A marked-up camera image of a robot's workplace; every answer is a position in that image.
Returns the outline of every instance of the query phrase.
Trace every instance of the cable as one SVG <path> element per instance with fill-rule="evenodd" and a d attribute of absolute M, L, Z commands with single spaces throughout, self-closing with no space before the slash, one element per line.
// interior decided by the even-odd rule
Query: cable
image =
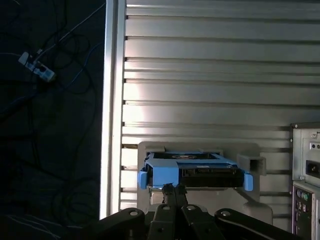
<path fill-rule="evenodd" d="M 90 59 L 90 56 L 92 55 L 92 53 L 97 49 L 97 47 L 99 47 L 100 45 L 102 45 L 103 43 L 100 42 L 98 43 L 97 45 L 95 45 L 88 53 L 85 61 L 84 61 L 84 64 L 82 66 L 81 63 L 78 63 L 79 65 L 81 65 L 81 70 L 74 76 L 74 78 L 72 79 L 72 81 L 67 85 L 67 86 L 63 86 L 63 90 L 67 90 L 76 80 L 77 78 L 79 77 L 79 75 L 85 70 L 85 66 L 88 64 L 88 61 Z M 17 99 L 15 99 L 14 101 L 12 101 L 7 107 L 5 107 L 0 113 L 1 114 L 4 114 L 8 111 L 8 109 L 15 105 L 16 103 L 19 103 L 21 102 L 22 100 L 25 100 L 25 99 L 29 99 L 29 100 L 32 100 L 34 97 L 38 96 L 40 93 L 33 93 L 33 94 L 30 94 L 28 96 L 21 96 L 21 97 L 18 97 Z"/>
<path fill-rule="evenodd" d="M 52 33 L 43 43 L 43 45 L 41 46 L 40 49 L 44 49 L 48 42 L 52 39 L 52 38 L 57 38 L 56 40 L 59 39 L 59 33 L 67 26 L 68 24 L 68 4 L 67 4 L 67 0 L 64 0 L 63 2 L 63 15 L 64 15 L 64 23 L 62 25 L 62 27 L 59 28 L 59 24 L 58 24 L 58 11 L 57 11 L 57 6 L 55 3 L 55 0 L 52 0 L 52 4 L 53 4 L 53 11 L 54 11 L 54 15 L 55 15 L 55 25 L 56 25 L 56 31 L 54 33 Z"/>
<path fill-rule="evenodd" d="M 86 58 L 85 58 L 85 61 L 84 61 L 84 64 L 83 64 L 84 67 L 87 66 L 91 54 L 97 49 L 97 47 L 99 47 L 99 46 L 102 45 L 102 44 L 103 44 L 103 42 L 100 42 L 100 43 L 98 43 L 97 45 L 95 45 L 93 48 L 91 48 L 91 50 L 89 51 L 88 55 L 87 55 Z M 67 90 L 67 89 L 77 80 L 77 78 L 80 76 L 80 74 L 81 74 L 83 71 L 84 71 L 84 68 L 82 67 L 81 70 L 74 76 L 74 78 L 72 79 L 72 81 L 71 81 L 67 86 L 63 86 L 63 85 L 61 84 L 62 87 L 63 87 L 65 90 Z M 91 86 L 91 84 L 90 84 L 90 82 L 89 82 L 88 87 L 86 88 L 85 91 L 83 91 L 83 92 L 72 92 L 72 91 L 69 91 L 69 92 L 72 93 L 72 94 L 84 94 L 84 93 L 86 93 L 86 92 L 88 91 L 88 88 L 90 88 L 90 86 Z"/>
<path fill-rule="evenodd" d="M 37 140 L 35 136 L 35 125 L 34 125 L 34 117 L 33 117 L 33 104 L 32 100 L 28 102 L 27 104 L 27 118 L 28 118 L 28 126 L 29 131 L 31 132 L 32 138 L 31 138 L 31 148 L 32 148 L 32 154 L 34 163 L 42 168 L 40 157 L 39 157 L 39 151 L 38 151 L 38 145 Z"/>
<path fill-rule="evenodd" d="M 16 219 L 21 219 L 21 220 L 24 220 L 28 223 L 33 223 L 33 224 L 36 224 L 36 225 L 40 225 L 41 227 L 43 227 L 48 233 L 50 233 L 55 239 L 57 238 L 60 238 L 59 236 L 53 234 L 45 225 L 41 224 L 41 223 L 38 223 L 36 221 L 31 221 L 31 220 L 28 220 L 28 219 L 25 219 L 21 216 L 16 216 L 16 215 L 8 215 L 8 217 L 11 217 L 11 218 L 16 218 Z"/>
<path fill-rule="evenodd" d="M 46 233 L 46 234 L 50 234 L 50 235 L 51 235 L 53 238 L 55 238 L 55 239 L 60 239 L 60 238 L 61 238 L 60 236 L 55 235 L 55 234 L 53 234 L 52 232 L 48 232 L 48 231 L 46 231 L 46 230 L 40 229 L 40 228 L 38 228 L 38 227 L 35 227 L 35 226 L 31 225 L 31 224 L 27 224 L 27 223 L 21 222 L 21 221 L 19 221 L 19 220 L 14 219 L 14 218 L 11 217 L 11 216 L 7 216 L 7 217 L 8 217 L 9 219 L 11 219 L 12 221 L 15 221 L 15 222 L 17 222 L 17 223 L 19 223 L 19 224 L 22 224 L 22 225 L 31 227 L 31 228 L 33 228 L 33 229 L 35 229 L 35 230 L 41 231 L 41 232 Z"/>
<path fill-rule="evenodd" d="M 21 54 L 13 53 L 13 52 L 0 52 L 0 55 L 11 55 L 16 57 L 21 57 Z"/>
<path fill-rule="evenodd" d="M 89 61 L 90 55 L 93 53 L 93 50 L 97 49 L 97 47 L 99 45 L 101 45 L 101 43 L 97 44 L 96 46 L 94 46 L 92 48 L 92 51 L 90 51 L 90 53 L 87 56 L 87 61 L 86 61 L 87 63 Z M 76 204 L 73 201 L 75 195 L 80 194 L 79 192 L 75 192 L 75 189 L 85 183 L 88 183 L 88 182 L 94 182 L 97 186 L 99 186 L 99 180 L 94 179 L 92 177 L 84 177 L 84 178 L 80 178 L 80 179 L 74 179 L 75 168 L 76 168 L 76 164 L 77 164 L 77 160 L 78 160 L 78 152 L 79 152 L 80 146 L 83 143 L 84 139 L 86 138 L 88 132 L 90 131 L 91 126 L 93 125 L 94 120 L 96 118 L 96 114 L 97 114 L 97 105 L 96 105 L 97 91 L 94 86 L 93 80 L 92 80 L 87 68 L 84 65 L 82 65 L 77 58 L 75 58 L 74 60 L 77 64 L 79 64 L 82 67 L 82 72 L 84 72 L 84 74 L 89 79 L 90 87 L 92 88 L 93 94 L 94 94 L 94 106 L 93 106 L 93 115 L 92 115 L 91 121 L 88 124 L 87 128 L 85 129 L 82 137 L 80 138 L 80 140 L 75 148 L 75 152 L 74 152 L 74 155 L 73 155 L 72 161 L 70 163 L 70 167 L 69 167 L 69 171 L 70 171 L 69 178 L 63 184 L 62 188 L 58 189 L 56 191 L 56 193 L 52 196 L 52 200 L 51 200 L 51 214 L 56 219 L 56 221 L 64 227 L 67 227 L 67 225 L 68 225 L 65 220 L 65 215 L 70 222 L 73 222 L 76 225 L 82 225 L 82 224 L 88 223 L 88 220 L 79 223 L 78 221 L 75 221 L 74 219 L 72 219 L 71 213 L 79 214 L 79 211 L 73 207 Z M 74 80 L 77 79 L 77 77 L 79 76 L 80 73 L 81 73 L 81 71 L 74 77 Z M 57 212 L 56 212 L 56 199 L 59 196 L 61 196 L 61 201 L 60 201 L 61 203 L 60 203 L 60 206 L 58 207 Z M 84 212 L 81 212 L 80 214 L 86 215 L 87 217 L 94 219 L 95 213 L 93 215 L 92 214 L 87 215 Z"/>
<path fill-rule="evenodd" d="M 80 49 L 80 38 L 84 38 L 87 42 L 87 46 L 84 50 Z M 66 45 L 71 41 L 74 40 L 74 50 L 73 51 L 69 51 L 66 48 Z M 56 51 L 52 51 L 52 54 L 48 54 L 47 58 L 51 59 L 51 68 L 57 72 L 57 70 L 61 70 L 61 69 L 65 69 L 67 67 L 69 67 L 73 62 L 74 62 L 74 58 L 76 58 L 77 56 L 86 53 L 87 51 L 89 51 L 91 49 L 91 43 L 90 40 L 85 36 L 85 35 L 81 35 L 81 34 L 74 34 L 71 33 L 70 36 L 66 37 L 63 41 L 61 41 L 55 48 Z M 70 55 L 72 55 L 70 57 L 70 61 L 68 63 L 65 63 L 63 65 L 59 65 L 57 66 L 57 59 L 58 56 L 61 53 L 68 53 Z"/>
<path fill-rule="evenodd" d="M 21 5 L 20 2 L 18 2 L 17 0 L 12 0 L 14 1 L 16 4 L 18 4 L 19 6 Z"/>
<path fill-rule="evenodd" d="M 6 36 L 6 37 L 8 37 L 8 38 L 22 41 L 23 44 L 24 44 L 24 45 L 26 46 L 26 48 L 27 48 L 27 52 L 29 53 L 29 52 L 31 51 L 31 45 L 30 45 L 27 41 L 25 41 L 24 39 L 22 39 L 21 37 L 16 36 L 16 35 L 13 35 L 13 34 L 10 34 L 10 33 L 8 33 L 8 32 L 0 32 L 0 35 L 4 35 L 4 36 Z"/>
<path fill-rule="evenodd" d="M 18 156 L 15 156 L 15 160 L 17 160 L 17 161 L 20 162 L 20 163 L 23 163 L 24 165 L 26 165 L 26 166 L 29 167 L 29 168 L 33 168 L 33 169 L 37 170 L 38 172 L 43 173 L 43 174 L 46 174 L 46 175 L 48 175 L 48 176 L 50 176 L 50 177 L 53 177 L 53 178 L 55 178 L 55 179 L 57 179 L 57 180 L 60 180 L 60 181 L 63 181 L 63 182 L 65 182 L 65 181 L 67 180 L 67 179 L 64 178 L 64 177 L 60 177 L 60 176 L 58 176 L 58 175 L 55 175 L 54 173 L 49 172 L 49 171 L 47 171 L 47 170 L 45 170 L 45 169 L 43 169 L 43 168 L 40 168 L 38 165 L 35 165 L 35 164 L 30 163 L 30 162 L 28 162 L 28 161 L 26 161 L 26 160 L 24 160 L 24 159 L 21 159 L 21 158 L 18 157 Z"/>
<path fill-rule="evenodd" d="M 32 100 L 37 94 L 34 93 L 34 94 L 31 94 L 31 95 L 28 95 L 28 96 L 21 96 L 21 97 L 18 97 L 17 99 L 13 100 L 8 106 L 6 106 L 1 112 L 0 114 L 5 114 L 7 113 L 8 109 L 10 109 L 10 107 L 16 107 L 19 103 L 22 102 L 22 100 L 25 100 L 26 103 L 29 102 L 30 100 Z"/>
<path fill-rule="evenodd" d="M 19 6 L 19 7 L 17 7 L 16 15 L 8 23 L 4 24 L 3 26 L 0 26 L 0 28 L 5 29 L 5 28 L 9 27 L 10 25 L 13 25 L 15 23 L 15 21 L 18 20 L 20 15 L 21 15 L 21 12 L 20 12 L 20 6 Z"/>
<path fill-rule="evenodd" d="M 11 116 L 13 116 L 15 113 L 17 113 L 19 110 L 21 110 L 27 103 L 28 101 L 31 100 L 31 98 L 34 98 L 35 95 L 32 96 L 24 96 L 21 97 L 23 99 L 25 99 L 24 102 L 19 103 L 17 105 L 14 106 L 14 110 L 12 110 L 11 112 L 9 112 L 7 115 L 5 115 L 4 117 L 0 118 L 0 124 L 4 123 L 8 118 L 10 118 Z"/>
<path fill-rule="evenodd" d="M 33 82 L 16 80 L 16 79 L 0 79 L 0 85 L 33 85 Z"/>
<path fill-rule="evenodd" d="M 104 5 L 106 5 L 106 3 L 104 2 L 100 7 L 98 7 L 95 11 L 93 11 L 89 16 L 87 16 L 84 20 L 82 20 L 80 23 L 78 23 L 76 26 L 74 26 L 69 32 L 67 32 L 64 36 L 62 36 L 59 41 L 55 44 L 53 44 L 52 46 L 50 46 L 49 48 L 43 50 L 35 59 L 35 62 L 38 61 L 44 54 L 46 54 L 48 51 L 50 51 L 51 49 L 53 49 L 55 46 L 57 46 L 57 44 L 59 44 L 59 42 L 61 42 L 64 38 L 66 38 L 71 32 L 73 32 L 76 28 L 78 28 L 80 25 L 82 25 L 83 23 L 85 23 L 88 19 L 90 19 L 94 14 L 96 14 Z"/>
<path fill-rule="evenodd" d="M 41 219 L 41 218 L 39 218 L 39 217 L 32 216 L 32 215 L 30 215 L 30 214 L 26 214 L 26 216 L 31 217 L 31 218 L 34 218 L 34 219 L 37 219 L 37 220 L 39 220 L 39 221 L 41 221 L 41 222 L 44 222 L 44 223 L 48 223 L 48 224 L 52 224 L 52 225 L 56 225 L 56 226 L 62 227 L 59 223 L 55 223 L 55 222 L 52 222 L 52 221 L 44 220 L 44 219 Z M 68 227 L 68 228 L 74 228 L 74 229 L 82 229 L 81 226 L 72 226 L 72 225 L 70 225 L 70 226 L 67 226 L 67 227 Z"/>

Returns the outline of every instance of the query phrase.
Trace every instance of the black cable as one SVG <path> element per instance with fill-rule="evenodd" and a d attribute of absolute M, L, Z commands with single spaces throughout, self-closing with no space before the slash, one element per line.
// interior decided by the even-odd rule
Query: black cable
<path fill-rule="evenodd" d="M 23 39 L 23 38 L 21 38 L 19 36 L 13 35 L 11 33 L 8 33 L 8 32 L 1 32 L 0 31 L 0 35 L 6 36 L 6 37 L 11 38 L 11 39 L 22 41 L 24 46 L 27 48 L 27 52 L 28 53 L 31 52 L 32 47 L 25 39 Z"/>
<path fill-rule="evenodd" d="M 50 171 L 47 171 L 47 170 L 39 167 L 39 166 L 36 165 L 36 164 L 32 164 L 32 163 L 30 163 L 30 162 L 28 162 L 28 161 L 26 161 L 26 160 L 24 160 L 24 159 L 22 159 L 22 158 L 20 158 L 20 157 L 18 157 L 18 156 L 16 157 L 16 160 L 17 160 L 18 162 L 23 163 L 23 164 L 26 165 L 27 167 L 32 168 L 32 169 L 34 169 L 34 170 L 37 170 L 38 172 L 41 172 L 41 173 L 43 173 L 43 174 L 45 174 L 45 175 L 51 176 L 51 177 L 53 177 L 53 178 L 55 178 L 55 179 L 57 179 L 57 180 L 66 181 L 65 178 L 63 178 L 63 177 L 61 177 L 61 176 L 58 176 L 58 175 L 56 175 L 56 174 L 54 174 L 54 173 L 52 173 L 52 172 L 50 172 Z"/>
<path fill-rule="evenodd" d="M 83 50 L 80 49 L 81 38 L 85 39 L 87 43 L 86 48 Z M 74 41 L 74 50 L 70 51 L 66 48 L 66 45 L 72 40 Z M 50 65 L 52 66 L 52 68 L 55 71 L 57 71 L 57 70 L 66 69 L 72 63 L 74 63 L 76 57 L 79 57 L 80 55 L 87 53 L 90 49 L 91 49 L 91 43 L 87 36 L 83 34 L 70 33 L 61 42 L 56 42 L 56 46 L 51 51 L 51 54 L 48 54 L 47 57 L 51 59 Z M 58 57 L 61 53 L 68 54 L 69 61 L 63 65 L 58 65 L 57 61 L 59 60 Z"/>
<path fill-rule="evenodd" d="M 11 111 L 6 113 L 5 116 L 0 118 L 0 124 L 4 123 L 7 119 L 15 115 L 17 112 L 19 112 L 21 109 L 23 109 L 25 106 L 27 106 L 28 102 L 31 101 L 35 95 L 26 97 L 23 101 L 18 102 L 14 106 L 12 106 Z"/>
<path fill-rule="evenodd" d="M 0 26 L 1 29 L 5 29 L 5 28 L 13 25 L 15 23 L 15 21 L 17 21 L 20 18 L 20 15 L 21 15 L 20 7 L 17 7 L 16 9 L 17 9 L 17 11 L 16 11 L 15 16 L 6 24 L 4 24 L 3 26 Z"/>
<path fill-rule="evenodd" d="M 54 2 L 55 0 L 52 0 L 53 8 L 54 8 L 54 14 L 55 14 L 55 23 L 56 25 L 58 24 L 58 11 L 57 11 L 57 6 L 56 3 Z M 48 45 L 49 41 L 53 38 L 54 41 L 58 41 L 60 39 L 60 33 L 63 31 L 66 26 L 68 25 L 68 2 L 67 0 L 63 1 L 63 16 L 64 16 L 64 22 L 61 27 L 58 25 L 56 26 L 56 31 L 53 32 L 42 44 L 40 49 L 45 49 L 46 46 Z"/>
<path fill-rule="evenodd" d="M 62 226 L 65 226 L 65 227 L 68 225 L 66 218 L 68 221 L 73 222 L 74 224 L 77 224 L 77 225 L 85 224 L 88 222 L 88 221 L 78 222 L 72 218 L 71 214 L 78 212 L 76 209 L 71 207 L 74 203 L 72 201 L 72 199 L 73 199 L 72 194 L 75 193 L 74 192 L 75 188 L 77 188 L 79 186 L 79 184 L 82 185 L 86 182 L 97 181 L 93 178 L 87 178 L 87 177 L 75 180 L 75 171 L 76 171 L 76 166 L 77 166 L 77 162 L 78 162 L 79 149 L 80 149 L 83 141 L 85 140 L 87 134 L 89 133 L 89 131 L 95 121 L 96 114 L 97 114 L 97 104 L 96 104 L 97 103 L 97 91 L 94 86 L 93 79 L 92 79 L 89 71 L 87 70 L 87 68 L 82 65 L 82 63 L 78 60 L 78 58 L 75 57 L 74 61 L 78 65 L 81 66 L 84 74 L 89 79 L 90 88 L 92 89 L 93 95 L 94 95 L 94 103 L 93 103 L 93 114 L 92 114 L 91 121 L 88 124 L 87 128 L 85 129 L 82 137 L 80 138 L 80 140 L 75 148 L 74 155 L 73 155 L 73 158 L 72 158 L 70 166 L 69 166 L 68 180 L 63 184 L 61 189 L 58 189 L 56 191 L 56 193 L 52 196 L 52 200 L 51 200 L 51 214 L 52 214 L 52 216 L 56 219 L 56 221 L 58 221 Z M 59 205 L 58 209 L 56 209 L 55 205 L 56 205 L 56 200 L 58 197 L 61 197 L 61 201 L 60 201 L 60 205 Z"/>
<path fill-rule="evenodd" d="M 28 116 L 28 127 L 29 131 L 31 132 L 31 149 L 33 154 L 34 163 L 42 168 L 40 157 L 39 157 L 39 150 L 37 145 L 37 139 L 35 134 L 35 124 L 34 124 L 34 117 L 33 117 L 33 104 L 32 100 L 27 104 L 27 116 Z"/>
<path fill-rule="evenodd" d="M 0 79 L 0 85 L 33 85 L 33 82 L 23 81 L 23 80 L 15 80 L 15 79 Z"/>

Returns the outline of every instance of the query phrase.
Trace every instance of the silver metal panel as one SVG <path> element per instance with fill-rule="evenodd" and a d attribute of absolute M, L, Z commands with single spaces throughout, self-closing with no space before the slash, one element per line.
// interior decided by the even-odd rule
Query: silver metal panel
<path fill-rule="evenodd" d="M 319 41 L 318 24 L 254 22 L 214 18 L 129 18 L 127 36 L 170 38 L 254 39 L 268 41 Z"/>
<path fill-rule="evenodd" d="M 198 103 L 191 102 L 127 102 L 123 106 L 124 122 L 149 123 L 176 123 L 208 125 L 210 129 L 217 125 L 241 126 L 245 130 L 252 129 L 251 126 L 283 127 L 288 126 L 296 120 L 299 122 L 314 122 L 320 119 L 319 109 L 307 107 L 285 107 L 285 106 L 261 106 Z"/>
<path fill-rule="evenodd" d="M 320 61 L 319 53 L 316 44 L 130 38 L 124 54 L 127 58 L 312 63 Z"/>
<path fill-rule="evenodd" d="M 283 229 L 287 232 L 291 231 L 291 221 L 286 218 L 275 218 L 273 219 L 273 225 L 277 228 Z"/>
<path fill-rule="evenodd" d="M 218 83 L 256 83 L 257 79 L 262 84 L 317 84 L 320 77 L 316 74 L 310 76 L 290 75 L 292 73 L 266 72 L 265 74 L 252 73 L 216 73 L 216 72 L 172 72 L 172 71 L 125 71 L 124 78 L 127 83 L 138 84 L 218 84 Z"/>
<path fill-rule="evenodd" d="M 289 230 L 288 126 L 320 119 L 320 4 L 126 4 L 118 5 L 109 213 L 135 206 L 130 148 L 141 141 L 252 143 L 266 157 L 261 199 L 275 210 L 274 224 Z"/>
<path fill-rule="evenodd" d="M 320 187 L 320 179 L 306 174 L 306 161 L 320 162 L 320 150 L 310 149 L 311 143 L 320 144 L 320 128 L 297 128 L 293 130 L 292 179 L 305 180 Z"/>
<path fill-rule="evenodd" d="M 185 143 L 192 143 L 192 142 L 198 142 L 198 143 L 213 143 L 213 142 L 229 142 L 229 143 L 255 143 L 258 144 L 261 148 L 280 148 L 280 149 L 286 149 L 289 147 L 289 144 L 286 141 L 283 140 L 266 140 L 266 139 L 242 139 L 242 138 L 212 138 L 212 137 L 193 137 L 190 139 L 189 136 L 143 136 L 143 135 L 133 135 L 133 136 L 124 136 L 122 138 L 122 141 L 127 144 L 138 144 L 141 142 L 151 142 L 151 141 L 157 141 L 157 142 L 185 142 Z"/>
<path fill-rule="evenodd" d="M 103 103 L 102 103 L 102 136 L 101 136 L 101 172 L 100 172 L 100 208 L 99 218 L 103 219 L 110 214 L 110 152 L 111 152 L 111 101 L 113 99 L 113 60 L 116 6 L 113 0 L 106 1 L 105 8 L 105 40 L 104 40 L 104 71 L 103 71 Z"/>
<path fill-rule="evenodd" d="M 285 79 L 288 83 L 311 83 L 310 77 L 317 77 L 320 69 L 317 65 L 292 64 L 275 62 L 223 62 L 210 60 L 188 59 L 144 59 L 128 58 L 124 64 L 126 79 L 168 79 L 185 80 L 191 75 L 193 80 L 232 79 L 240 82 L 264 82 L 264 78 L 277 77 L 276 82 Z M 307 82 L 296 81 L 303 78 Z"/>
<path fill-rule="evenodd" d="M 232 85 L 125 83 L 123 89 L 123 99 L 126 101 L 316 106 L 320 100 L 319 96 L 320 88 L 255 86 L 241 83 Z"/>
<path fill-rule="evenodd" d="M 267 171 L 289 171 L 291 169 L 290 154 L 288 152 L 262 152 L 261 157 L 268 159 L 266 162 Z"/>
<path fill-rule="evenodd" d="M 316 20 L 319 5 L 302 2 L 130 0 L 132 16 L 183 16 L 265 20 Z"/>
<path fill-rule="evenodd" d="M 126 3 L 123 0 L 117 3 L 117 31 L 116 52 L 113 82 L 112 105 L 112 145 L 111 145 L 111 175 L 110 175 L 110 214 L 117 213 L 120 207 L 121 186 L 121 142 L 122 142 L 122 104 L 123 104 L 123 69 L 124 69 L 124 40 Z"/>

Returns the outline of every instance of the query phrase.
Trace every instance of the power socket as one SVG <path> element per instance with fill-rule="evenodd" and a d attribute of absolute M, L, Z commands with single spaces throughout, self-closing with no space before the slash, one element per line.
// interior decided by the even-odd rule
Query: power socket
<path fill-rule="evenodd" d="M 30 57 L 32 56 L 29 56 L 29 53 L 24 52 L 18 61 L 27 69 L 29 69 L 32 73 L 38 75 L 42 80 L 44 80 L 47 83 L 52 82 L 56 78 L 55 72 L 50 70 L 41 62 L 27 62 Z"/>

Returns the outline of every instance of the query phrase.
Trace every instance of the blue cable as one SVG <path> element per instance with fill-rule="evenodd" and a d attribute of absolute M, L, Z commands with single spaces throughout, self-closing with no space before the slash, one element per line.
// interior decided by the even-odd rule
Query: blue cable
<path fill-rule="evenodd" d="M 88 64 L 88 61 L 89 61 L 89 58 L 91 56 L 91 54 L 97 49 L 97 47 L 99 47 L 100 45 L 102 45 L 103 42 L 100 42 L 98 43 L 97 45 L 95 45 L 93 48 L 91 48 L 91 50 L 89 51 L 88 55 L 86 56 L 85 58 L 85 61 L 84 61 L 84 67 Z M 79 75 L 84 71 L 83 68 L 81 68 L 81 70 L 74 76 L 74 78 L 72 79 L 72 81 L 64 88 L 62 89 L 65 90 L 67 88 L 69 88 L 76 80 L 77 78 L 79 77 Z M 24 100 L 24 99 L 27 99 L 27 98 L 34 98 L 36 96 L 39 96 L 41 93 L 34 93 L 32 95 L 28 95 L 28 96 L 21 96 L 21 97 L 18 97 L 17 99 L 13 100 L 8 106 L 6 106 L 1 112 L 0 114 L 4 114 L 6 113 L 6 111 L 12 106 L 12 105 L 15 105 L 16 103 Z"/>
<path fill-rule="evenodd" d="M 101 44 L 103 44 L 103 42 L 98 43 L 97 45 L 95 45 L 93 48 L 91 48 L 91 50 L 89 51 L 88 55 L 85 58 L 84 61 L 84 67 L 88 64 L 89 58 L 91 56 L 91 54 L 97 49 L 97 47 L 99 47 Z M 81 68 L 81 70 L 74 76 L 74 78 L 72 79 L 72 81 L 65 87 L 65 89 L 69 88 L 74 82 L 75 80 L 79 77 L 79 75 L 84 71 L 83 68 Z"/>

